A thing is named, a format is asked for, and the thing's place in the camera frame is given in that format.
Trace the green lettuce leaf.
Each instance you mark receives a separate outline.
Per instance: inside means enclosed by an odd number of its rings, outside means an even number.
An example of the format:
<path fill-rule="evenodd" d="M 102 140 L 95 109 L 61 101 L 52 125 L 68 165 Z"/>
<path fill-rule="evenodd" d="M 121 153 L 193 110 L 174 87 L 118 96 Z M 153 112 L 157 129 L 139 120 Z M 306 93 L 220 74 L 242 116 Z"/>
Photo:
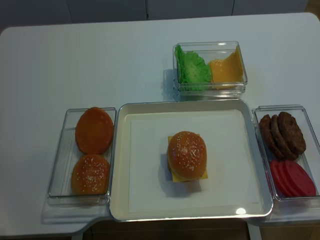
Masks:
<path fill-rule="evenodd" d="M 175 47 L 174 55 L 177 62 L 178 81 L 181 84 L 205 84 L 211 82 L 211 69 L 196 52 L 184 52 L 178 44 Z"/>

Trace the clear lettuce cheese container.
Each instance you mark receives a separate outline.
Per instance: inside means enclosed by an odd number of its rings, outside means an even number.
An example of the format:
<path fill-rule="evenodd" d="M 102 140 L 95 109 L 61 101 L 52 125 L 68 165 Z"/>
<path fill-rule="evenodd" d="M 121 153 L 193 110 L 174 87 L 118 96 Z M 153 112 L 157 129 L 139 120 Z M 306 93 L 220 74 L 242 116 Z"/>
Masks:
<path fill-rule="evenodd" d="M 245 93 L 248 77 L 237 41 L 180 42 L 172 54 L 177 95 L 237 99 Z"/>

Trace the white metal tray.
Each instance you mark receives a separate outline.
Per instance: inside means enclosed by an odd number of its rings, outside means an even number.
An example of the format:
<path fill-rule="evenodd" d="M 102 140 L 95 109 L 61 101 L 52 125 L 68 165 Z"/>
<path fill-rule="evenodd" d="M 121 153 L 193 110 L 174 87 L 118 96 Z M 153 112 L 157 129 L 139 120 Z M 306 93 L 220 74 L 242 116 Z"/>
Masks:
<path fill-rule="evenodd" d="M 109 211 L 117 221 L 272 211 L 250 108 L 241 99 L 125 104 L 112 153 Z"/>

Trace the plain bottom bun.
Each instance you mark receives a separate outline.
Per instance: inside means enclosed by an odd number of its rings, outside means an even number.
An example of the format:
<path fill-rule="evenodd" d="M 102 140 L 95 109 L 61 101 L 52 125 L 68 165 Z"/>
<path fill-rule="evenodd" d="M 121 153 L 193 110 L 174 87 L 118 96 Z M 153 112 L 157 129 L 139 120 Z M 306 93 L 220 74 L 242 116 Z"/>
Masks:
<path fill-rule="evenodd" d="M 114 124 L 107 112 L 99 107 L 86 110 L 75 127 L 75 141 L 84 154 L 102 155 L 112 143 Z"/>

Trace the yellow cheese slice in container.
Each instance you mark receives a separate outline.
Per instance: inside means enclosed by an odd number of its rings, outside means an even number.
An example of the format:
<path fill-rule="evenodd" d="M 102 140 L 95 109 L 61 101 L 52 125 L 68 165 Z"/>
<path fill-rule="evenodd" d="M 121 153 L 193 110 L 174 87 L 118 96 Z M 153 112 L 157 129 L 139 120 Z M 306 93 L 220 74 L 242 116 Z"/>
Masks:
<path fill-rule="evenodd" d="M 208 63 L 211 70 L 212 83 L 239 83 L 243 81 L 243 66 L 240 55 L 240 48 L 225 59 L 215 59 Z"/>

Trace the white paper liner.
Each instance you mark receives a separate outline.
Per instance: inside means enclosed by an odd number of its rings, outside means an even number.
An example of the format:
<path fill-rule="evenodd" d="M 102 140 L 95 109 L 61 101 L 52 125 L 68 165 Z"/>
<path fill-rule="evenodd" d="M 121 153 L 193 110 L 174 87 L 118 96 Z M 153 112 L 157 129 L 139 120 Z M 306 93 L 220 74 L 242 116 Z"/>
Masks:
<path fill-rule="evenodd" d="M 260 214 L 263 204 L 253 158 L 239 110 L 133 119 L 128 209 Z"/>

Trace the brown meat patty left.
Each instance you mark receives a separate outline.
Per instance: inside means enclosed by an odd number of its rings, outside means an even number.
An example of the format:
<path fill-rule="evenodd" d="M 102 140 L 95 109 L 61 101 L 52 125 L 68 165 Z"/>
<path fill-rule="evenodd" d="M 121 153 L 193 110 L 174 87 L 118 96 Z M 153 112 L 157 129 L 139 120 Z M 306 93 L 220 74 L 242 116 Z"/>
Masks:
<path fill-rule="evenodd" d="M 271 118 L 268 114 L 264 115 L 263 118 L 259 122 L 259 129 L 261 136 L 267 145 L 269 151 L 275 156 L 275 158 L 279 161 L 285 159 L 283 153 L 277 147 L 275 140 L 273 138 L 271 132 Z"/>

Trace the brown meat patty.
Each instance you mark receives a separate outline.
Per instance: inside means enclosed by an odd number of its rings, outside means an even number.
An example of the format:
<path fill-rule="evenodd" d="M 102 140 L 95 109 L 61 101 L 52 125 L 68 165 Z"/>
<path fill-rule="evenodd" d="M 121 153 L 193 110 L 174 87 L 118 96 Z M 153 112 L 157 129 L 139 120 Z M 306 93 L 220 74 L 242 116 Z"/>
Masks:
<path fill-rule="evenodd" d="M 282 111 L 278 115 L 278 125 L 291 152 L 296 155 L 303 154 L 306 150 L 306 141 L 296 119 L 288 112 Z"/>
<path fill-rule="evenodd" d="M 285 159 L 283 153 L 277 147 L 275 140 L 273 138 L 271 132 L 271 118 L 268 114 L 264 115 L 263 118 L 259 122 L 259 129 L 261 136 L 267 145 L 269 151 L 275 156 L 275 158 L 279 161 Z"/>
<path fill-rule="evenodd" d="M 298 156 L 289 149 L 285 139 L 280 132 L 278 116 L 276 114 L 271 117 L 271 133 L 278 149 L 282 152 L 285 158 L 291 161 L 296 160 Z"/>

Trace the brown meat patty middle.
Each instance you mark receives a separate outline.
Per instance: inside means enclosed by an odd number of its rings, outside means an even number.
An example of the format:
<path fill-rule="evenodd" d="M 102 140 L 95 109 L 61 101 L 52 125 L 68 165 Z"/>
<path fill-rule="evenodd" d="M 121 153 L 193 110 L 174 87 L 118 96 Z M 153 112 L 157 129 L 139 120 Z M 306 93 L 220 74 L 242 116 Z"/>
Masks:
<path fill-rule="evenodd" d="M 291 161 L 296 160 L 298 156 L 289 149 L 285 139 L 280 132 L 278 116 L 276 114 L 271 117 L 271 133 L 278 149 L 282 152 L 285 158 Z"/>

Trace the clear patty tomato container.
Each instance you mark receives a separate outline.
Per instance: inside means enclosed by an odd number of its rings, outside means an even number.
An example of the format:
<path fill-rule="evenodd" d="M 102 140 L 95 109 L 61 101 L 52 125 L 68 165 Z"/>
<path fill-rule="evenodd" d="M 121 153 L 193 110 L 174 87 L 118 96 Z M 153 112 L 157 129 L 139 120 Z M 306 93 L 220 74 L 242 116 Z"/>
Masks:
<path fill-rule="evenodd" d="M 320 196 L 320 145 L 301 105 L 252 111 L 271 191 L 278 201 Z"/>

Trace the brown meat patty right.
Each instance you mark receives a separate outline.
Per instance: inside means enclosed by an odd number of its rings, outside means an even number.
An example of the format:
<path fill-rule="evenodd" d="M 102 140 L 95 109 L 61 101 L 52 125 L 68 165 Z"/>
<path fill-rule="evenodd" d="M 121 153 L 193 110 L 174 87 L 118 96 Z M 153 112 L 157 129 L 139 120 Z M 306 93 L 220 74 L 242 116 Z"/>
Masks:
<path fill-rule="evenodd" d="M 306 150 L 306 141 L 296 119 L 288 112 L 282 111 L 278 115 L 278 125 L 291 152 L 296 155 L 303 154 Z"/>

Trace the red tomato slice left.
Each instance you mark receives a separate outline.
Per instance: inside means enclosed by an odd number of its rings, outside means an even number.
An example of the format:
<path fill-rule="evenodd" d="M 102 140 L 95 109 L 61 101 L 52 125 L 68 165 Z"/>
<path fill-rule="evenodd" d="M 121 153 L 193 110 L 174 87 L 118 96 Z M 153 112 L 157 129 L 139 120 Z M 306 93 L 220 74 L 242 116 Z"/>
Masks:
<path fill-rule="evenodd" d="M 286 187 L 283 176 L 280 173 L 279 163 L 276 160 L 272 160 L 270 162 L 270 170 L 271 170 L 271 174 L 272 174 L 275 186 L 279 189 L 279 191 L 285 197 L 291 197 L 292 195 Z"/>

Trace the red tomato slice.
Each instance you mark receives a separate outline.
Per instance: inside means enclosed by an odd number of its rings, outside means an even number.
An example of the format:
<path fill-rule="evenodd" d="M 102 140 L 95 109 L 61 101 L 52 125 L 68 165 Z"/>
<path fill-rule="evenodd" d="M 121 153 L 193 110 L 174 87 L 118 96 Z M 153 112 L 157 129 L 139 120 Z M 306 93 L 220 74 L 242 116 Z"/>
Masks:
<path fill-rule="evenodd" d="M 286 176 L 285 169 L 284 169 L 284 162 L 278 163 L 278 174 L 279 174 L 279 181 L 281 185 L 281 192 L 286 197 L 298 197 L 299 193 L 295 190 L 292 184 L 289 181 L 289 178 Z"/>
<path fill-rule="evenodd" d="M 294 161 L 286 160 L 284 172 L 289 183 L 301 196 L 316 196 L 316 187 L 313 181 L 300 165 Z"/>
<path fill-rule="evenodd" d="M 285 197 L 291 197 L 292 195 L 286 187 L 283 176 L 280 173 L 279 163 L 276 160 L 272 160 L 270 162 L 270 170 L 271 170 L 271 174 L 272 174 L 275 186 L 279 189 L 279 191 Z"/>

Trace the red tomato slice middle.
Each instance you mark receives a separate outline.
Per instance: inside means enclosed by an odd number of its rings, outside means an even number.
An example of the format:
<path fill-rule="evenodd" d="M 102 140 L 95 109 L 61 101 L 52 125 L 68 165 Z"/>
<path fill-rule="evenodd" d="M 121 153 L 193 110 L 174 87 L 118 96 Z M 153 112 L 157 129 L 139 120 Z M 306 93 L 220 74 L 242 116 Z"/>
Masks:
<path fill-rule="evenodd" d="M 284 162 L 278 163 L 278 174 L 279 174 L 279 181 L 281 185 L 281 192 L 286 197 L 298 197 L 299 193 L 295 190 L 292 184 L 289 181 L 289 178 L 286 176 L 285 169 L 284 169 Z"/>

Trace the red tomato slice front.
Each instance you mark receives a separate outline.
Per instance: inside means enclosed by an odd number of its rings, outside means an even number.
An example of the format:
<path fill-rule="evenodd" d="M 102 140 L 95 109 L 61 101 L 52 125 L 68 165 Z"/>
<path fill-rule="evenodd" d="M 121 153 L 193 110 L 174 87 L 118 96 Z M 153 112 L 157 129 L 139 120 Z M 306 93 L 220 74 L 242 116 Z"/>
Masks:
<path fill-rule="evenodd" d="M 294 161 L 286 160 L 284 172 L 289 183 L 301 196 L 316 196 L 316 187 L 313 181 L 300 165 Z"/>

